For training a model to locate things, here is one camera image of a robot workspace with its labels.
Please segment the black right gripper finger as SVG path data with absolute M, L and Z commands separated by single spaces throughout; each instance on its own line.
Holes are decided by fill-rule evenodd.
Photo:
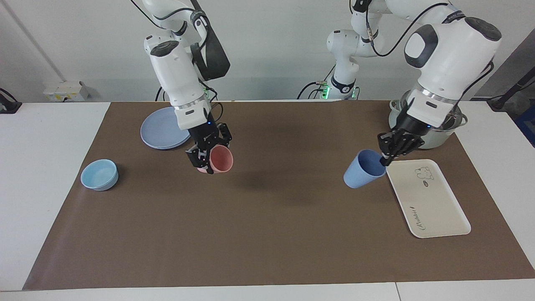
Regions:
M 198 145 L 193 145 L 191 148 L 186 150 L 186 154 L 193 165 L 201 173 L 214 174 L 212 165 L 210 163 L 210 154 L 206 150 L 203 150 L 198 147 Z
M 232 134 L 227 124 L 225 122 L 218 122 L 217 131 L 218 131 L 218 136 L 216 138 L 216 144 L 223 145 L 229 148 L 229 144 L 232 141 Z

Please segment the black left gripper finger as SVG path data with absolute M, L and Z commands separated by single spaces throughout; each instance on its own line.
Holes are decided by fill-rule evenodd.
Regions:
M 425 141 L 421 137 L 403 136 L 395 146 L 395 158 L 406 156 L 420 148 L 424 143 Z
M 401 130 L 382 132 L 377 135 L 377 141 L 382 155 L 380 163 L 383 166 L 389 166 L 392 161 L 400 156 L 400 148 L 404 144 L 402 142 L 403 135 Z

